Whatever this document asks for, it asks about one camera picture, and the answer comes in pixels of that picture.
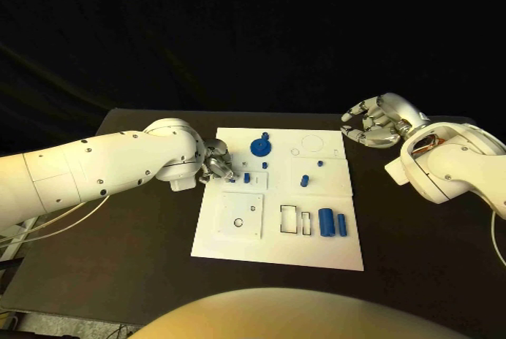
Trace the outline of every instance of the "peg board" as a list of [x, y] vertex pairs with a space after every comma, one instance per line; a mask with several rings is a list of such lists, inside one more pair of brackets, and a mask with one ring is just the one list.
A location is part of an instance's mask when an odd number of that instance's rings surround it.
[[[250, 145], [263, 132], [273, 150], [257, 157]], [[236, 183], [215, 179], [207, 184], [192, 256], [364, 271], [341, 131], [220, 128], [217, 138], [230, 147], [241, 177]], [[308, 187], [300, 186], [303, 175], [311, 177]], [[296, 233], [282, 232], [282, 205], [296, 206]], [[326, 207], [335, 213], [335, 237], [321, 236], [319, 209]], [[312, 235], [308, 230], [303, 235], [303, 212]], [[347, 216], [347, 237], [339, 236], [338, 213]]]

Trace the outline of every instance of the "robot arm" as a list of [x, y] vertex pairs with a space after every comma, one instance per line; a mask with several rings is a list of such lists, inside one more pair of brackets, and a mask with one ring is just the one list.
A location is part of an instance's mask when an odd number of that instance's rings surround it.
[[400, 157], [386, 166], [396, 182], [411, 182], [437, 204], [473, 191], [506, 218], [506, 146], [484, 129], [435, 123], [397, 94], [360, 103], [344, 115], [348, 121], [367, 111], [364, 131], [344, 126], [357, 142], [375, 148], [407, 140]]
[[[221, 171], [210, 162], [220, 163]], [[156, 121], [127, 131], [0, 158], [0, 228], [28, 218], [135, 188], [158, 177], [174, 191], [195, 187], [205, 176], [234, 176], [226, 143], [205, 144], [189, 124]]]

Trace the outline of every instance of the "dark table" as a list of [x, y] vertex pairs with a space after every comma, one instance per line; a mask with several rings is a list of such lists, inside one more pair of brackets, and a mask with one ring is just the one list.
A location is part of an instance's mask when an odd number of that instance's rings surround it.
[[[99, 134], [143, 130], [161, 118], [185, 119], [202, 137], [214, 137], [220, 126], [338, 130], [341, 125], [339, 115], [117, 109]], [[472, 193], [436, 205], [410, 184], [399, 186], [383, 166], [400, 145], [380, 150], [345, 140], [345, 147], [365, 272], [191, 257], [204, 185], [174, 192], [168, 182], [153, 180], [112, 196], [74, 229], [34, 244], [2, 307], [145, 325], [213, 294], [292, 287], [388, 305], [473, 337], [506, 338], [506, 269], [492, 248], [489, 206]], [[497, 233], [505, 250], [499, 218]]]

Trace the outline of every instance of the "white cable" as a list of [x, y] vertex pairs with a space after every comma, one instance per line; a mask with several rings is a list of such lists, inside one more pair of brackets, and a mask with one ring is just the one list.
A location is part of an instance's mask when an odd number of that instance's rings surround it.
[[497, 211], [492, 212], [492, 223], [491, 223], [491, 231], [492, 231], [492, 244], [494, 248], [497, 249], [498, 256], [501, 258], [501, 261], [504, 262], [506, 266], [506, 261], [504, 259], [504, 256], [501, 255], [499, 248], [498, 248], [498, 243], [497, 243]]
[[68, 229], [71, 229], [74, 226], [77, 226], [96, 213], [96, 211], [100, 209], [103, 204], [107, 202], [109, 197], [110, 197], [110, 195], [106, 197], [106, 199], [99, 204], [99, 206], [93, 209], [93, 212], [78, 222], [74, 222], [74, 224], [71, 224], [70, 226], [63, 228], [60, 231], [55, 231], [54, 233], [50, 233], [48, 235], [42, 235], [41, 237], [37, 237], [37, 238], [32, 238], [32, 239], [28, 239], [28, 240], [21, 240], [19, 242], [12, 242], [9, 244], [0, 245], [0, 248], [5, 248], [5, 247], [8, 247], [9, 245], [14, 245], [14, 244], [24, 244], [24, 243], [32, 242], [34, 240], [45, 239], [45, 238], [48, 238], [48, 237], [51, 237], [54, 235], [58, 235], [60, 233], [63, 233]]
[[51, 221], [45, 222], [40, 227], [34, 228], [32, 230], [18, 233], [16, 235], [0, 239], [0, 243], [5, 242], [6, 240], [15, 239], [16, 237], [19, 237], [21, 235], [29, 235], [32, 232], [38, 231], [41, 228], [48, 227], [48, 225], [51, 225], [54, 222], [57, 222], [61, 218], [67, 217], [68, 214], [71, 214], [71, 212], [74, 212], [83, 205], [86, 204], [86, 202], [83, 202], [78, 206], [76, 206], [67, 213], [63, 213], [57, 218], [54, 218]]

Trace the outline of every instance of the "black curtain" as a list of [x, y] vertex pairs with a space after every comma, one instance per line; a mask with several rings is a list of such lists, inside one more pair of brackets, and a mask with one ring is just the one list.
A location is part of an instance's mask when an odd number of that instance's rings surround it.
[[115, 107], [342, 113], [388, 91], [505, 139], [479, 6], [0, 0], [0, 154], [93, 136]]

